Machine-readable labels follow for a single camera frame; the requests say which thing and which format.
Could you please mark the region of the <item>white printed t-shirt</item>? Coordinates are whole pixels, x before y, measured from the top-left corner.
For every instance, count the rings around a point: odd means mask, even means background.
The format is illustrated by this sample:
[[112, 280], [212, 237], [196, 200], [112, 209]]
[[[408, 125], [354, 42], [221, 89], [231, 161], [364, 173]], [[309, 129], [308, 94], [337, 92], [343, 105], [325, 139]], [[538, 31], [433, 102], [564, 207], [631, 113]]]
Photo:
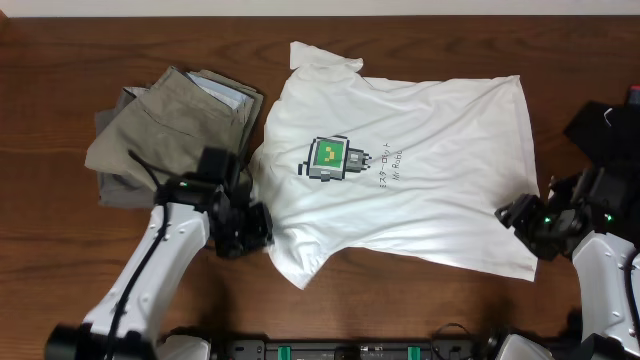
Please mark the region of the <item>white printed t-shirt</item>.
[[494, 215], [538, 190], [519, 77], [414, 83], [363, 64], [290, 46], [250, 163], [275, 268], [304, 288], [332, 255], [365, 248], [533, 280], [536, 257]]

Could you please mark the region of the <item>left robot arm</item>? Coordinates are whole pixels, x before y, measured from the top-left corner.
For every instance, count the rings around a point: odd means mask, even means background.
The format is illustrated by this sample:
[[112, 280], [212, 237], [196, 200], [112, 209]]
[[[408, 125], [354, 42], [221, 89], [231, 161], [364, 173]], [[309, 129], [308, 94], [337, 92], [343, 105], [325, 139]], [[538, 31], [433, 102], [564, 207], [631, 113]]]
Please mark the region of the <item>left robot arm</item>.
[[206, 148], [195, 171], [158, 183], [148, 227], [118, 279], [81, 325], [54, 328], [45, 359], [212, 358], [210, 339], [161, 337], [160, 327], [200, 250], [235, 259], [272, 244], [269, 211], [250, 200], [250, 184], [240, 184], [243, 169], [234, 153]]

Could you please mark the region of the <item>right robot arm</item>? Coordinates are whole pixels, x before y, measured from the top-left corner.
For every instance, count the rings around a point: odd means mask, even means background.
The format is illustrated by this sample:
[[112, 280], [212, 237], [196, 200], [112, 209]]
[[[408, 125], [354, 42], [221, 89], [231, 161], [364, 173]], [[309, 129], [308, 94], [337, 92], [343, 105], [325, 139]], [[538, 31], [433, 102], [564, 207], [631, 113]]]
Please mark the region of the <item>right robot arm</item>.
[[509, 331], [490, 359], [636, 359], [639, 356], [639, 167], [587, 169], [522, 194], [496, 218], [538, 259], [570, 259], [581, 292], [579, 336]]

